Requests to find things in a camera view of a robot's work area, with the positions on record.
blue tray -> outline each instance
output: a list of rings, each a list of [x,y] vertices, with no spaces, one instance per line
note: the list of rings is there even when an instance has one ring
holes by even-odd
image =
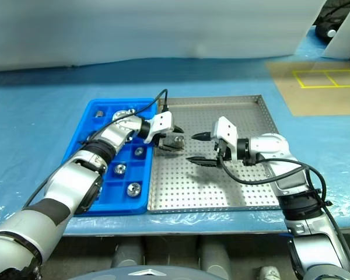
[[[91,100],[80,120],[78,127],[71,139],[62,162],[81,147],[80,141],[85,141],[91,132],[98,130],[104,124],[111,121],[116,111],[128,109],[141,109],[148,105],[153,99],[94,99]],[[103,111],[103,117],[95,117],[97,111]],[[144,112],[138,114],[150,119],[157,111],[156,103]],[[136,157],[134,151],[137,147],[143,147],[145,153]],[[146,211],[149,195],[149,183],[153,158],[153,145],[144,144],[140,138],[134,138],[126,143],[119,151],[103,177],[102,192],[95,200],[91,208],[83,215],[129,215],[142,214]],[[125,164],[127,170],[123,176],[114,173],[114,167]],[[141,185],[141,193],[137,197],[129,197],[126,193],[130,183],[137,182]]]

floor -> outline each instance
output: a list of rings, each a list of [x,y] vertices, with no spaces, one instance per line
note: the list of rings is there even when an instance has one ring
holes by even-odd
[[[123,237],[66,237],[43,267],[44,279],[62,280],[110,268],[116,245]],[[254,280],[260,267],[278,267],[283,280],[295,280],[285,236],[241,234],[218,236],[228,250],[234,280]],[[346,235],[350,246],[350,235]],[[146,263],[198,268],[198,236],[144,238]]]

cardboard sheet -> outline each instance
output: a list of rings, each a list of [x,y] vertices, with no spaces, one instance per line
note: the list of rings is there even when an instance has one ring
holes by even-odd
[[[349,62],[266,64],[294,116],[350,115]]]

white wall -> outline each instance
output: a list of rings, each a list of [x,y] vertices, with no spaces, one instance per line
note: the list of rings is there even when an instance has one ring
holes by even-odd
[[[0,70],[293,54],[325,0],[0,0]]]

shoe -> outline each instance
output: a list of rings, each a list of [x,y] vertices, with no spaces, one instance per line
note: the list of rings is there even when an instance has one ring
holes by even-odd
[[[259,280],[280,280],[280,273],[276,267],[262,267]]]

